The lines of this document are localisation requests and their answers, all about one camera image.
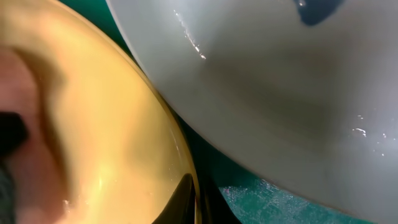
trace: yellow bowl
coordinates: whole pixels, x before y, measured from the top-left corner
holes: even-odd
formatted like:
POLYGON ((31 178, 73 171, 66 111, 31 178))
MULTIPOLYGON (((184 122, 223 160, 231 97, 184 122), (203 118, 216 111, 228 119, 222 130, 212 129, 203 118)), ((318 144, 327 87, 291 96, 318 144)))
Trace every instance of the yellow bowl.
POLYGON ((70 189, 65 223, 151 223, 185 173, 167 105, 107 36, 57 1, 0 0, 0 44, 40 79, 70 189))

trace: blue spot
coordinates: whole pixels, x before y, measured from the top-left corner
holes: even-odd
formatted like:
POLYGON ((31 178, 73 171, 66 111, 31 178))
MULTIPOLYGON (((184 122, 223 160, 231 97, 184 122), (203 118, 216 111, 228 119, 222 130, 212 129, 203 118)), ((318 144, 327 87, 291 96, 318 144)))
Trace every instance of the blue spot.
POLYGON ((332 15, 344 0, 293 0, 301 21, 314 26, 332 15))

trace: black pointed tip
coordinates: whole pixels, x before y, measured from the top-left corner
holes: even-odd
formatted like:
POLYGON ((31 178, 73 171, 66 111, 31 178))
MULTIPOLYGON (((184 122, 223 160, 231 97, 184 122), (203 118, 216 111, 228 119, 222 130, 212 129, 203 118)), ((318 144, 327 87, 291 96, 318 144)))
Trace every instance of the black pointed tip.
POLYGON ((27 137, 26 126, 19 114, 0 112, 0 157, 10 155, 27 137))

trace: teal tablecloth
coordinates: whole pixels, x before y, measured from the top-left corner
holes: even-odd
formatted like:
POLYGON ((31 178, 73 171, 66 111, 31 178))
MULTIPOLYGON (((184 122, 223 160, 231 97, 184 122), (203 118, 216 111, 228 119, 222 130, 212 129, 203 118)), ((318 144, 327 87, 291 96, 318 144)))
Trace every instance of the teal tablecloth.
MULTIPOLYGON (((105 0, 61 0, 130 54, 105 0)), ((228 159, 181 119, 199 178, 210 175, 242 223, 367 223, 278 189, 228 159)))

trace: glossy yellow surface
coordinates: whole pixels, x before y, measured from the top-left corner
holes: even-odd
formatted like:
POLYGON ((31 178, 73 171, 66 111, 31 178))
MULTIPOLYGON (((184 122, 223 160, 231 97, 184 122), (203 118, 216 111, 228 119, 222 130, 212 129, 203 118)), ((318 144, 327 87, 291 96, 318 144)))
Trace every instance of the glossy yellow surface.
POLYGON ((197 179, 171 112, 107 36, 57 1, 0 0, 0 44, 40 78, 71 197, 59 223, 151 223, 197 179))

